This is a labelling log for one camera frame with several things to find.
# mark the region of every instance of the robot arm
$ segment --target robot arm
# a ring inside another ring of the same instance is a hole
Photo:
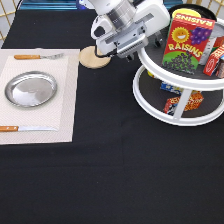
[[[91,36],[105,56],[132,58],[134,52],[149,44],[149,36],[170,23],[163,0],[141,0],[137,6],[131,0],[89,1],[98,14]]]

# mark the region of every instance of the silver plate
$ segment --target silver plate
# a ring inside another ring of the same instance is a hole
[[[5,87],[5,96],[16,106],[34,107],[51,99],[56,91],[57,83],[53,76],[32,71],[13,78]]]

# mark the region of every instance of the cereal box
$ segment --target cereal box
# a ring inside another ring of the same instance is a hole
[[[181,95],[184,90],[183,88],[172,86],[166,82],[161,83],[160,89],[163,89],[172,93],[176,93],[178,95]],[[193,90],[192,94],[195,94],[195,93],[200,93],[200,91]]]
[[[215,51],[217,48],[221,47],[224,44],[224,36],[223,37],[217,37],[216,41],[213,45],[212,52]]]
[[[216,49],[209,56],[203,72],[209,76],[211,76],[213,73],[215,73],[217,64],[223,55],[224,55],[224,44],[221,47],[219,47],[218,49]]]
[[[168,99],[164,107],[164,112],[169,115],[174,115],[179,100],[180,96]],[[204,98],[201,93],[192,94],[184,111],[197,109],[201,105],[203,100]]]
[[[162,65],[194,74],[215,21],[177,13],[170,25]]]
[[[224,78],[224,56],[220,58],[219,65],[215,74],[217,77]]]

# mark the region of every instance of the wooden coaster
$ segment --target wooden coaster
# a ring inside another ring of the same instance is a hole
[[[87,68],[92,68],[92,69],[97,69],[97,68],[102,68],[106,66],[111,58],[98,58],[96,57],[95,53],[95,47],[90,46],[87,48],[84,48],[80,53],[79,53],[79,61],[80,63],[87,67]]]

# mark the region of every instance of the food package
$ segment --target food package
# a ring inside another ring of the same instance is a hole
[[[172,93],[176,93],[178,95],[181,95],[184,90],[183,88],[172,86],[166,82],[161,83],[160,89],[166,90]],[[195,94],[195,93],[200,93],[200,91],[193,90],[191,94]]]
[[[188,100],[188,103],[184,111],[194,110],[199,108],[203,100],[204,98],[201,93],[192,94]],[[169,115],[174,115],[179,101],[180,101],[180,96],[168,99],[164,107],[164,112]]]
[[[224,55],[224,44],[216,49],[208,58],[208,61],[203,70],[204,74],[211,76],[216,72],[217,64],[220,58]]]
[[[170,25],[162,65],[194,74],[215,21],[177,13]]]
[[[219,65],[216,71],[216,76],[223,79],[224,78],[224,56],[220,58]]]

